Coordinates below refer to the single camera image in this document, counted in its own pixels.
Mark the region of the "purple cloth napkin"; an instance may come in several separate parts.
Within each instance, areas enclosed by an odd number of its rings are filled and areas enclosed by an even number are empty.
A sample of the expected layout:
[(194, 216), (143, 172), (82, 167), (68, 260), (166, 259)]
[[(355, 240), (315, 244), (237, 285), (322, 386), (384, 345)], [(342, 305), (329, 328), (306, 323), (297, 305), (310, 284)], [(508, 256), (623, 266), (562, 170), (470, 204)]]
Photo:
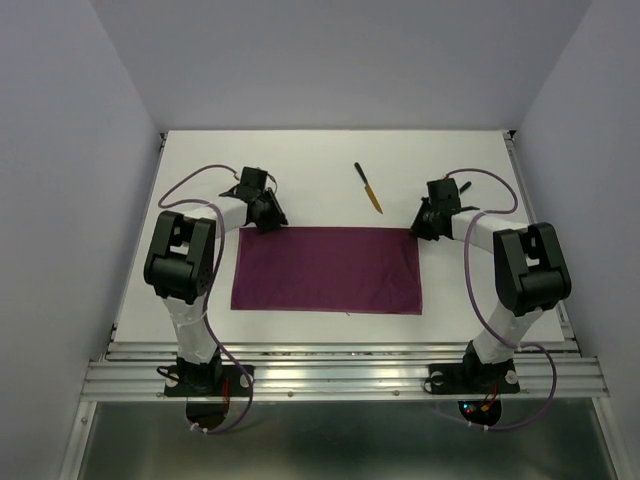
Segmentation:
[(231, 308), (420, 315), (418, 241), (399, 228), (244, 228)]

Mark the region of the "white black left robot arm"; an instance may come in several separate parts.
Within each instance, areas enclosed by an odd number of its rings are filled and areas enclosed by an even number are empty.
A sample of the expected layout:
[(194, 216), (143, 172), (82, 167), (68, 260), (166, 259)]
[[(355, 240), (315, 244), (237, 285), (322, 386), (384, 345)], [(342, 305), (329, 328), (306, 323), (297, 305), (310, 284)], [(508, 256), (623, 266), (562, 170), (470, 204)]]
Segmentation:
[[(212, 200), (169, 197), (208, 170), (230, 172), (236, 184)], [(226, 235), (247, 225), (259, 232), (288, 224), (276, 198), (276, 178), (265, 170), (241, 171), (212, 164), (169, 188), (158, 200), (160, 214), (146, 255), (143, 277), (168, 310), (177, 339), (176, 361), (160, 366), (168, 397), (220, 395), (230, 371), (222, 365), (226, 349), (209, 323), (208, 301), (225, 249)]]

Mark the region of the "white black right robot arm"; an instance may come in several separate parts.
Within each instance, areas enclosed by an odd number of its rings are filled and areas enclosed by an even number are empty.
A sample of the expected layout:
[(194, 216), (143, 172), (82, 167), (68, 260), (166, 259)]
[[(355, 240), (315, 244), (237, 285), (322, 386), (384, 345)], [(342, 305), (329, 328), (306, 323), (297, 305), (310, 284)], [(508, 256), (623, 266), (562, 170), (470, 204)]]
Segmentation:
[(556, 230), (546, 222), (521, 224), (465, 207), (452, 178), (428, 182), (427, 191), (411, 233), (462, 242), (465, 263), (473, 247), (490, 253), (498, 302), (460, 362), (429, 365), (424, 388), (434, 395), (517, 393), (515, 352), (531, 326), (572, 289)]

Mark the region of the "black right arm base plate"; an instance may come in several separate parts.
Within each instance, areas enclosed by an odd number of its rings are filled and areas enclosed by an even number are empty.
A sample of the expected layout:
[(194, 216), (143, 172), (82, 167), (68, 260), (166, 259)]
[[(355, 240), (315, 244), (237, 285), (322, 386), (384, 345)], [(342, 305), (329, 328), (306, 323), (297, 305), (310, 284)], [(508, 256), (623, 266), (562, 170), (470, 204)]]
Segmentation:
[(480, 364), (477, 367), (465, 367), (462, 363), (439, 363), (428, 366), (423, 389), (433, 395), (462, 398), (494, 391), (498, 394), (517, 394), (520, 384), (512, 361), (496, 365)]

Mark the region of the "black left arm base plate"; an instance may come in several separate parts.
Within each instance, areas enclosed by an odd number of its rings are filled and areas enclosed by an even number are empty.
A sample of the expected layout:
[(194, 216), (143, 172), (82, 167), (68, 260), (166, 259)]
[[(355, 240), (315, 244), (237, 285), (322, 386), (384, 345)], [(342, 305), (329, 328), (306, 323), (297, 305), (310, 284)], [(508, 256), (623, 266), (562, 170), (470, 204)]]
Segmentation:
[(165, 381), (163, 394), (169, 398), (250, 396), (248, 380), (234, 365), (223, 364), (210, 376), (183, 378), (177, 365), (159, 366), (156, 373)]

